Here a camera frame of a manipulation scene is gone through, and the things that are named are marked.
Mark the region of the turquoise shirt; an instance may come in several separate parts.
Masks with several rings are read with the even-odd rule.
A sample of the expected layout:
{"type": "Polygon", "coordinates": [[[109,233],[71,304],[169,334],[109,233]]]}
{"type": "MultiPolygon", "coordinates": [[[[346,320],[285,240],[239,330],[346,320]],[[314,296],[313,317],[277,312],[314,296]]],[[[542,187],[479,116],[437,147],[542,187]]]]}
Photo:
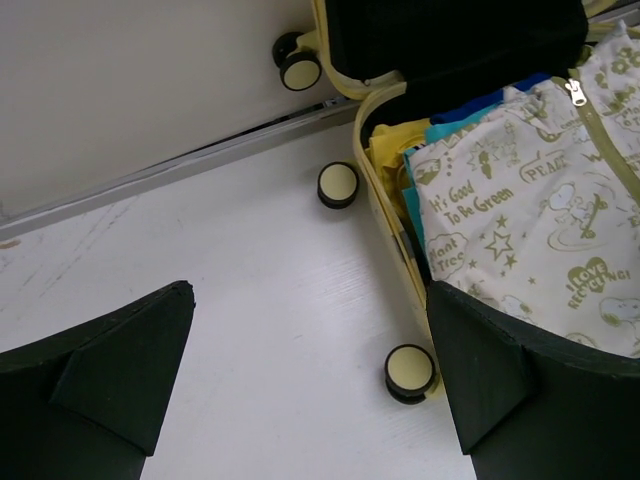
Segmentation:
{"type": "Polygon", "coordinates": [[[418,185],[428,185],[441,170],[441,161],[438,158],[429,158],[429,155],[433,153],[437,142],[451,135],[454,136],[454,142],[457,142],[461,130],[472,124],[477,124],[486,114],[499,105],[482,109],[461,121],[441,125],[431,124],[425,132],[424,142],[408,149],[404,153],[404,163],[409,179],[409,187],[403,190],[403,196],[408,209],[409,221],[416,236],[417,244],[420,247],[421,254],[425,252],[425,234],[418,185]]]}

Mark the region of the yellow shirt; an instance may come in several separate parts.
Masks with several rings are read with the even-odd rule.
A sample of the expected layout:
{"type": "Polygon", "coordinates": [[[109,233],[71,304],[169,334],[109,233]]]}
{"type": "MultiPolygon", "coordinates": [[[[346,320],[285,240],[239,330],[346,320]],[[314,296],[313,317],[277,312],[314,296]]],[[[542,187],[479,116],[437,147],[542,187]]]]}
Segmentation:
{"type": "Polygon", "coordinates": [[[403,196],[403,190],[409,187],[404,153],[424,142],[425,132],[430,126],[429,119],[393,126],[379,124],[369,139],[367,155],[384,192],[402,222],[409,220],[403,196]]]}

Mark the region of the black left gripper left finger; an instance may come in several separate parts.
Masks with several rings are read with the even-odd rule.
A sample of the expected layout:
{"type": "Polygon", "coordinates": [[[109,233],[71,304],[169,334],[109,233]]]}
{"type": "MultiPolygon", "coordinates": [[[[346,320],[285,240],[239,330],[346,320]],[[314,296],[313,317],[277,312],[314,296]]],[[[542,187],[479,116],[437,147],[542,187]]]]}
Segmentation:
{"type": "Polygon", "coordinates": [[[4,479],[138,479],[192,325],[184,280],[1,355],[4,479]]]}

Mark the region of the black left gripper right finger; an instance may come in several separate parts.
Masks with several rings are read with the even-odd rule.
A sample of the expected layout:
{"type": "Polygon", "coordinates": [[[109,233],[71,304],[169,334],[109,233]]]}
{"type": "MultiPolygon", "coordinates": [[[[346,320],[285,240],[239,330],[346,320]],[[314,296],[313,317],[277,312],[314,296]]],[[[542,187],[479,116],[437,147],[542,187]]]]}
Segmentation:
{"type": "Polygon", "coordinates": [[[479,479],[636,479],[639,362],[512,318],[434,281],[427,316],[479,479]]]}

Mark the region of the royal blue printed shirt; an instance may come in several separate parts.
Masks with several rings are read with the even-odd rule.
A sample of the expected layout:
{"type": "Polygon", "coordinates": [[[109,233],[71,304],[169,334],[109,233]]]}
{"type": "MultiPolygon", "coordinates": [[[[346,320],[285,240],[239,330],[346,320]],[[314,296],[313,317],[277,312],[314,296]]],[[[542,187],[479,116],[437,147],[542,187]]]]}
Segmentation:
{"type": "MultiPolygon", "coordinates": [[[[521,81],[512,84],[512,87],[514,87],[518,91],[527,92],[531,90],[536,84],[550,78],[551,76],[549,74],[535,73],[521,81]]],[[[471,116],[472,114],[479,112],[482,109],[499,105],[504,101],[505,90],[506,88],[503,87],[502,89],[496,90],[492,93],[476,97],[455,109],[434,114],[430,117],[430,123],[432,125],[441,125],[461,121],[471,116]]]]}

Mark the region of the yellow suitcase with black lining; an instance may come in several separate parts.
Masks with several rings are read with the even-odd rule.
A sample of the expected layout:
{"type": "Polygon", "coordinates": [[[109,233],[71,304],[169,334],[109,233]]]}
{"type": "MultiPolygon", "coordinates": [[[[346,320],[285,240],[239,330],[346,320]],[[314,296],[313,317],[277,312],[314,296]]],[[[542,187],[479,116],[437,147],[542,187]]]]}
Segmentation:
{"type": "Polygon", "coordinates": [[[603,1],[317,1],[272,49],[282,83],[358,102],[332,208],[367,190],[431,349],[384,363],[399,401],[639,391],[639,30],[603,1]]]}

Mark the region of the cream printed zip jacket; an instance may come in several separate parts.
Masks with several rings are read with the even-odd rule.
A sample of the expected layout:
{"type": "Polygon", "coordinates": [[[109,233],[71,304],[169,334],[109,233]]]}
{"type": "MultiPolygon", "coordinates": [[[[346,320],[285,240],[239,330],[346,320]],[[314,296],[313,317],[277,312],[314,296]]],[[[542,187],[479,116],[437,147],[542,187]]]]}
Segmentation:
{"type": "Polygon", "coordinates": [[[504,101],[429,158],[431,276],[511,317],[639,354],[639,32],[598,26],[561,77],[504,101]]]}

